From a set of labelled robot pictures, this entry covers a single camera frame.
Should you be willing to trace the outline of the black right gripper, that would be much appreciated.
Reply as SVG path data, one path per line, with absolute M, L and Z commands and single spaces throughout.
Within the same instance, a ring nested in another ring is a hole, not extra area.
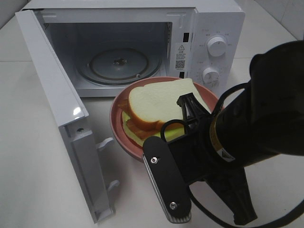
M 216 116 L 193 93 L 181 95 L 177 105 L 183 136 L 166 143 L 166 178 L 178 186 L 205 181 L 233 212 L 236 225 L 257 219 L 244 169 L 245 116 L 222 111 Z

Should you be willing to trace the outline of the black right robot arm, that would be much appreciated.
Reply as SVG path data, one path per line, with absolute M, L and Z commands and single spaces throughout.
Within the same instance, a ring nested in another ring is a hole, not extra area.
M 245 167 L 279 154 L 304 153 L 304 43 L 255 55 L 250 80 L 227 90 L 212 113 L 192 95 L 178 104 L 186 134 L 168 143 L 187 185 L 206 182 L 234 214 L 236 226 L 255 220 Z

